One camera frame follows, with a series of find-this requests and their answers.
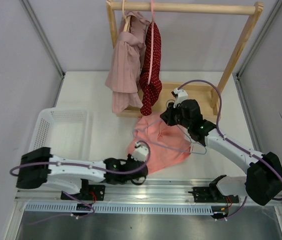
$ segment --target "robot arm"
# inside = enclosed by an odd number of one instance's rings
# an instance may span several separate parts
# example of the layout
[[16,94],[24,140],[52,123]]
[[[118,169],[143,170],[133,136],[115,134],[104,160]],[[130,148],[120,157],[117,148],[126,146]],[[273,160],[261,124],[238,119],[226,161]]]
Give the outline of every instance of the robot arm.
[[[263,154],[226,135],[221,136],[214,123],[203,119],[196,100],[187,99],[188,95],[182,89],[176,88],[172,95],[176,100],[168,104],[166,111],[160,115],[161,119],[169,126],[185,127],[193,140],[218,151],[239,166],[247,175],[246,177],[222,175],[213,181],[217,187],[214,191],[218,191],[223,196],[249,196],[256,203],[264,206],[282,190],[282,183],[273,172],[252,157],[255,155],[266,161],[282,177],[282,166],[274,153]],[[243,152],[237,146],[249,150],[250,153]]]
[[134,180],[146,178],[148,174],[146,166],[130,174],[113,172],[127,172],[139,168],[146,161],[148,153],[147,147],[137,142],[134,152],[128,155],[127,160],[108,158],[103,161],[80,161],[53,155],[49,147],[41,147],[22,156],[20,166],[32,163],[37,165],[20,168],[16,187],[36,189],[46,186],[76,195],[82,192],[86,180],[108,184],[132,181],[136,184]]

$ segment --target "laundry basket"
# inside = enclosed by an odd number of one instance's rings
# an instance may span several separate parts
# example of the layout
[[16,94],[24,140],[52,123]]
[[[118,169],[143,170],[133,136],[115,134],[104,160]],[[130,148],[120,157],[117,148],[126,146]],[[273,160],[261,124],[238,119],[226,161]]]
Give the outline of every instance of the laundry basket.
[[50,147],[51,153],[74,160],[87,160],[90,146],[89,111],[82,107],[53,107],[37,118],[29,151]]

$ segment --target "black mounting bracket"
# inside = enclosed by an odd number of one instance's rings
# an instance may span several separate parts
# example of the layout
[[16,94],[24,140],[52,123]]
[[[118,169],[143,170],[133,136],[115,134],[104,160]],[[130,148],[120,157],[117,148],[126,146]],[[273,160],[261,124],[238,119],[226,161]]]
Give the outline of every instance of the black mounting bracket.
[[[82,179],[82,188],[80,193],[72,195],[78,200],[82,201],[94,201],[94,196],[96,196],[97,201],[103,201],[105,195],[105,185],[89,185],[89,181]],[[64,193],[61,194],[61,200],[72,200]]]
[[194,202],[196,203],[218,203],[218,204],[226,204],[226,197],[229,197],[232,203],[238,204],[240,199],[238,196],[229,195],[224,196],[218,194],[217,196],[213,196],[210,191],[209,186],[195,186],[193,187],[193,191],[189,191],[190,194],[193,194]]

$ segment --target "white floor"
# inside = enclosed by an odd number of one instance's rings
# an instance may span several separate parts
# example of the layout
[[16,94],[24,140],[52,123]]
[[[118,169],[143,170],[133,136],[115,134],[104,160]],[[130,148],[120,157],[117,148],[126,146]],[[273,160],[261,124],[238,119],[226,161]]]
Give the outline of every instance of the white floor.
[[[161,72],[164,82],[184,83],[203,79],[217,84],[222,72]],[[86,107],[92,115],[90,161],[109,157],[126,158],[126,148],[132,141],[136,118],[117,117],[112,113],[112,92],[104,83],[106,71],[67,72],[57,102],[57,107]],[[252,147],[236,86],[231,76],[223,93],[221,129],[227,135]],[[197,144],[194,150],[201,148]],[[192,154],[178,165],[165,168],[148,176],[151,179],[191,180],[214,179],[219,175],[243,176],[244,173],[226,157],[212,149],[206,155]]]

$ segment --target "wooden frame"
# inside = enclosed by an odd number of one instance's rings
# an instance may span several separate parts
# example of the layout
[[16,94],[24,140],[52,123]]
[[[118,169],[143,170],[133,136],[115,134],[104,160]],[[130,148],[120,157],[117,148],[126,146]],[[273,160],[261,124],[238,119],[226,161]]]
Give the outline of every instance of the wooden frame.
[[[249,18],[242,30],[240,38],[236,43],[234,51],[230,57],[229,62],[223,72],[220,82],[217,85],[218,90],[222,93],[232,71],[263,11],[264,4],[262,2],[256,2],[254,6],[239,6],[239,5],[216,5],[216,4],[188,4],[188,3],[154,3],[155,12],[174,12],[174,13],[201,13],[201,14],[226,14],[226,15],[248,15]],[[106,0],[106,9],[109,19],[111,37],[113,47],[116,45],[117,40],[117,28],[115,21],[115,12],[122,10],[121,1]],[[130,11],[151,11],[150,2],[128,2],[124,3],[124,9]],[[165,101],[171,98],[171,96],[166,96],[164,94],[165,90],[173,90],[171,85],[180,85],[180,83],[168,83],[162,82],[163,89],[160,94],[158,102],[153,106],[153,111],[163,112],[166,109],[164,105]],[[190,87],[190,98],[198,99],[198,103],[201,106],[201,112],[203,117],[215,122],[218,112],[218,96],[214,89],[210,87],[205,87],[202,85],[192,84]],[[122,113],[119,113],[120,117],[140,117],[142,116],[139,109],[135,107],[128,107]]]

